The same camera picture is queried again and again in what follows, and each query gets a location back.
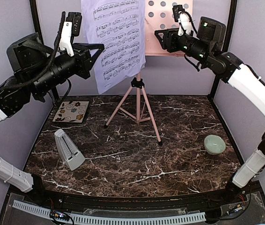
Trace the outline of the pink music stand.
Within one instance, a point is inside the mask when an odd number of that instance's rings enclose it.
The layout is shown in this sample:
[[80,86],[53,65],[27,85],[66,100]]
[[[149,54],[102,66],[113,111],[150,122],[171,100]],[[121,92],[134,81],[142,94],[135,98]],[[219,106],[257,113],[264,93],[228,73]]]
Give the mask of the pink music stand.
[[[174,22],[172,8],[174,5],[183,5],[185,10],[192,15],[192,0],[147,0],[145,1],[145,55],[146,56],[181,56],[181,53],[169,53],[162,49],[158,39],[155,37],[156,30],[179,28],[179,24]],[[136,114],[133,115],[125,110],[122,105],[133,89],[136,89]],[[141,123],[151,121],[154,127],[158,144],[162,146],[162,140],[155,122],[155,118],[145,90],[145,84],[138,73],[131,81],[131,86],[122,97],[114,112],[104,125],[109,126],[118,111],[122,111],[130,116],[135,122]]]

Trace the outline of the sheet music page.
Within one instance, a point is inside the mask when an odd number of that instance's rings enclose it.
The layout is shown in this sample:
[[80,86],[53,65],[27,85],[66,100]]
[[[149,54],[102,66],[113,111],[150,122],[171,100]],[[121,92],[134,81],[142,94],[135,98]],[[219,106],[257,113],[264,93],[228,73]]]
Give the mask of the sheet music page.
[[145,1],[83,0],[81,12],[88,43],[104,45],[93,67],[103,94],[145,66]]

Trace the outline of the white metronome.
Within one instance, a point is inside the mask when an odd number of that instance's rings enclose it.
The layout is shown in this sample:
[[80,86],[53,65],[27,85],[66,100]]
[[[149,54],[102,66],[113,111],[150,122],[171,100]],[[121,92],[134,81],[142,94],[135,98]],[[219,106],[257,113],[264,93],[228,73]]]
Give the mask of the white metronome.
[[76,170],[86,160],[84,155],[65,133],[63,129],[58,129],[54,133],[57,151],[64,165],[71,171]]

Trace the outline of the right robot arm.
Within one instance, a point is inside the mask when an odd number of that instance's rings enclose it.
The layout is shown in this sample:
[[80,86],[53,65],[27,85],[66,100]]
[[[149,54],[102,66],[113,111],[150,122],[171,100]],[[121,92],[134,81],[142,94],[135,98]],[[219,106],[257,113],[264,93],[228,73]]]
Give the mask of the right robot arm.
[[[156,30],[155,36],[162,49],[185,55],[198,61],[195,66],[210,69],[216,77],[229,84],[245,97],[265,116],[265,83],[255,74],[253,69],[230,52],[222,51],[226,26],[208,17],[201,17],[196,37],[186,30],[183,20],[175,18],[179,28]],[[240,195],[240,189],[265,167],[265,132],[257,149],[233,175],[226,189],[222,192],[222,200],[232,203]]]

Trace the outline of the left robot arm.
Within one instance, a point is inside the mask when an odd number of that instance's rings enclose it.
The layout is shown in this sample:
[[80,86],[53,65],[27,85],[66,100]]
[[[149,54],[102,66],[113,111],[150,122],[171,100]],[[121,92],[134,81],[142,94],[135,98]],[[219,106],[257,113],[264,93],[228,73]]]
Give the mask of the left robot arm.
[[[54,49],[47,47],[41,43],[38,33],[27,35],[9,46],[7,56],[14,74],[0,86],[0,122],[20,111],[31,97],[44,102],[48,91],[69,77],[90,77],[104,45],[71,43],[70,46],[72,53],[60,51],[57,56],[58,43]],[[49,200],[38,175],[21,171],[1,157],[0,179],[30,194],[38,204]]]

